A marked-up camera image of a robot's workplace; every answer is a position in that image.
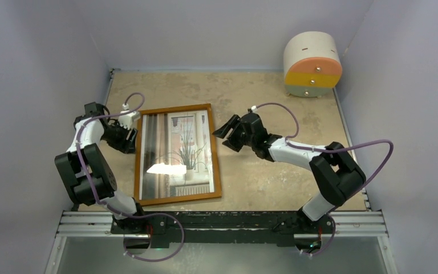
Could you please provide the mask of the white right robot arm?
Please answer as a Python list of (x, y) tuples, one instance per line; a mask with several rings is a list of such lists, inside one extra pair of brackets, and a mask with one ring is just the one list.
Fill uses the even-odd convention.
[(258, 114), (233, 115), (213, 136), (233, 151), (248, 146), (260, 158), (270, 162), (288, 163), (312, 172), (319, 194), (298, 211), (298, 227), (311, 232), (320, 218), (342, 206), (366, 182), (366, 176), (341, 143), (313, 147), (302, 143), (288, 144), (286, 138), (267, 132)]

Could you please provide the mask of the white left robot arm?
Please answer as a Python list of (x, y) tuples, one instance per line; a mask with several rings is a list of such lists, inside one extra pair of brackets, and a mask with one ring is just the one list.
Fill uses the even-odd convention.
[(105, 141), (111, 148), (124, 154), (136, 151), (137, 129), (133, 123), (140, 112), (123, 104), (119, 115), (92, 102), (84, 107), (85, 113), (74, 120), (75, 135), (72, 144), (54, 163), (71, 201), (79, 206), (99, 205), (113, 214), (120, 228), (141, 233), (147, 227), (144, 210), (135, 198), (118, 189), (117, 180), (99, 148)]

